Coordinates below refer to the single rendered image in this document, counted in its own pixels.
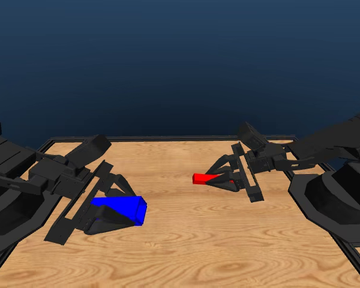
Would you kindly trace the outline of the blue hollow socket block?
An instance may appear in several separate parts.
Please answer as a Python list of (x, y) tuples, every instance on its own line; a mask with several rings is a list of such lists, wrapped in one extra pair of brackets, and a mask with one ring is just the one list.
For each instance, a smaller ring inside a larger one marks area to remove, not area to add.
[(147, 203), (142, 196), (95, 197), (91, 204), (98, 207), (105, 205), (126, 216), (135, 226), (143, 225), (147, 210)]

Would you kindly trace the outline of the thin red peg bar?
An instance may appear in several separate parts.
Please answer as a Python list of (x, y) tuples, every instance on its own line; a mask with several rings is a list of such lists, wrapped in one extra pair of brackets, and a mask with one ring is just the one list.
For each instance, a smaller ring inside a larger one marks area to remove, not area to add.
[(223, 174), (201, 174), (194, 173), (192, 176), (193, 184), (212, 185), (212, 184), (233, 184), (234, 181), (226, 178)]

